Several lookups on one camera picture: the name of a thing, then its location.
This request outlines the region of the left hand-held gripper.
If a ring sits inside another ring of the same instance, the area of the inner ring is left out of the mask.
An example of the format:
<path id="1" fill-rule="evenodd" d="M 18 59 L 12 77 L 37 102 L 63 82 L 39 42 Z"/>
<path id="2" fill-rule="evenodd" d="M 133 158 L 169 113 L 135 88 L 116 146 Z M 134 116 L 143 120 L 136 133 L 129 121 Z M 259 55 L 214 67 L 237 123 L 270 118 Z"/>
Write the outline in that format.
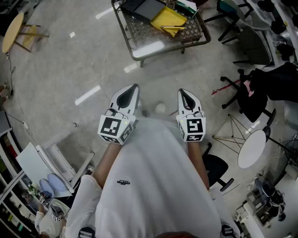
<path id="1" fill-rule="evenodd" d="M 133 115 L 138 106 L 140 88 L 131 84 L 117 91 L 110 100 L 110 108 L 101 115 L 98 134 L 103 140 L 123 145 L 134 130 L 136 117 Z"/>

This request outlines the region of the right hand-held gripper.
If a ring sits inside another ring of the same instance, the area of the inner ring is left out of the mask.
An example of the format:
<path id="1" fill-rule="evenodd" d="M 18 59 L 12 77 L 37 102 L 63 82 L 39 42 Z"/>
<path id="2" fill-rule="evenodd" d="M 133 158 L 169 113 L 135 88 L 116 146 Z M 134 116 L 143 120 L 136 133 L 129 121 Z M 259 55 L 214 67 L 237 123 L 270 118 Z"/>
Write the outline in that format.
<path id="1" fill-rule="evenodd" d="M 206 133 L 206 118 L 197 96 L 185 89 L 178 90 L 178 130 L 184 142 L 200 142 Z"/>

